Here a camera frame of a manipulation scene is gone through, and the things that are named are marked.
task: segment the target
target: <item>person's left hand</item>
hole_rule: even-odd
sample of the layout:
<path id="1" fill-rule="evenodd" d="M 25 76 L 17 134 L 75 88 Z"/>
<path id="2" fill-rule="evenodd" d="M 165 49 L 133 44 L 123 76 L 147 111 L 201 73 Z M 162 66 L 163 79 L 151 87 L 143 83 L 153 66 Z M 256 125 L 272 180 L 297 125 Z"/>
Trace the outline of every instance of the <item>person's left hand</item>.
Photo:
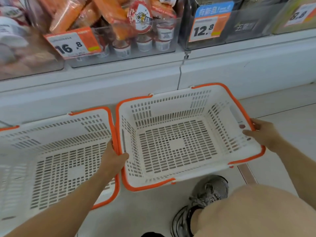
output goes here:
<path id="1" fill-rule="evenodd" d="M 129 158 L 129 154 L 124 153 L 117 155 L 113 150 L 112 139 L 108 142 L 106 149 L 101 157 L 101 163 L 98 172 L 111 179 L 118 174 L 124 167 L 126 160 Z"/>

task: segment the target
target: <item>white plastic basket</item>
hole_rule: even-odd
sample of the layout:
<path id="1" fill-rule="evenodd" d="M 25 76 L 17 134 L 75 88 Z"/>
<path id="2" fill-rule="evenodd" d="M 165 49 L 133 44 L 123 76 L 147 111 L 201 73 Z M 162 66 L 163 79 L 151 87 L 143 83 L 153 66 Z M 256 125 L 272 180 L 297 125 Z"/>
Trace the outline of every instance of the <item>white plastic basket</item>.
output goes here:
<path id="1" fill-rule="evenodd" d="M 0 129 L 0 229 L 10 231 L 89 179 L 112 136 L 117 151 L 107 107 Z M 93 208 L 118 192 L 117 176 Z"/>
<path id="2" fill-rule="evenodd" d="M 118 149 L 130 158 L 122 180 L 140 191 L 219 171 L 262 156 L 245 136 L 250 118 L 220 83 L 127 99 L 116 109 Z"/>

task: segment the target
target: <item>blue label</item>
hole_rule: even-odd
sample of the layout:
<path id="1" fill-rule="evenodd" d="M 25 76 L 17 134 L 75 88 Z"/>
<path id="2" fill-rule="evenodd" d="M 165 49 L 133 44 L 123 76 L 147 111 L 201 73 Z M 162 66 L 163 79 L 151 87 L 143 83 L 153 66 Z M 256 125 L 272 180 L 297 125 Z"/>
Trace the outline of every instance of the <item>blue label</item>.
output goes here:
<path id="1" fill-rule="evenodd" d="M 200 6 L 195 13 L 195 18 L 229 13 L 232 11 L 234 4 L 234 1 L 227 1 Z"/>

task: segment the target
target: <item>8.8 price tag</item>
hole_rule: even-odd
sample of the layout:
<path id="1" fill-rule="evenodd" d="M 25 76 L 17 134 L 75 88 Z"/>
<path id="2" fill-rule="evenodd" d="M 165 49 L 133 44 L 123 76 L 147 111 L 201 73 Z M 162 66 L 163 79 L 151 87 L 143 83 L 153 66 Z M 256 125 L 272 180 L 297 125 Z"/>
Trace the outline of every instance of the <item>8.8 price tag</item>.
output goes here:
<path id="1" fill-rule="evenodd" d="M 45 37 L 64 59 L 69 59 L 101 51 L 96 38 L 89 30 L 77 29 Z"/>
<path id="2" fill-rule="evenodd" d="M 218 16 L 200 18 L 194 21 L 189 42 L 212 38 Z"/>
<path id="3" fill-rule="evenodd" d="M 314 11 L 315 8 L 316 3 L 309 3 L 300 6 L 284 26 L 303 23 L 306 17 Z"/>

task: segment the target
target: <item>gray sneaker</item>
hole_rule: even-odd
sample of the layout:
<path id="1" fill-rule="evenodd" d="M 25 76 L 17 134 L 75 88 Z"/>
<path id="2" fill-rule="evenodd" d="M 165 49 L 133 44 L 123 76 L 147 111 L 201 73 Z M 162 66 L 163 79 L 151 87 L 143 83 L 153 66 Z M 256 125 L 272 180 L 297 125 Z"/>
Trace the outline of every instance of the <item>gray sneaker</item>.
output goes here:
<path id="1" fill-rule="evenodd" d="M 209 204 L 228 196 L 228 181 L 219 175 L 209 175 L 201 179 L 194 187 L 189 198 L 190 203 L 178 211 L 172 220 L 172 237 L 193 237 L 190 223 L 193 213 Z"/>

